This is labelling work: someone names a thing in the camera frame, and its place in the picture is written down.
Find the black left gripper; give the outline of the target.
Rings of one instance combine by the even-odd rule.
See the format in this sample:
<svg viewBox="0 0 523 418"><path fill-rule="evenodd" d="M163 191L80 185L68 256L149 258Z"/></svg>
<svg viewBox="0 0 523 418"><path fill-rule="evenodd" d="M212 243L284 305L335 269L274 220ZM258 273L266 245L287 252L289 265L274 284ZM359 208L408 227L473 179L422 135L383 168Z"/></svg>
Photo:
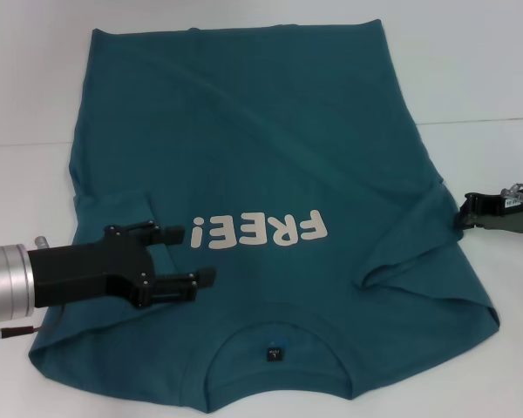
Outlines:
<svg viewBox="0 0 523 418"><path fill-rule="evenodd" d="M119 297L135 307L195 301L214 285L216 270L155 277L149 246L180 245L183 226L161 227L153 220L108 226L102 239L81 245L29 252L35 306L56 307L103 296Z"/></svg>

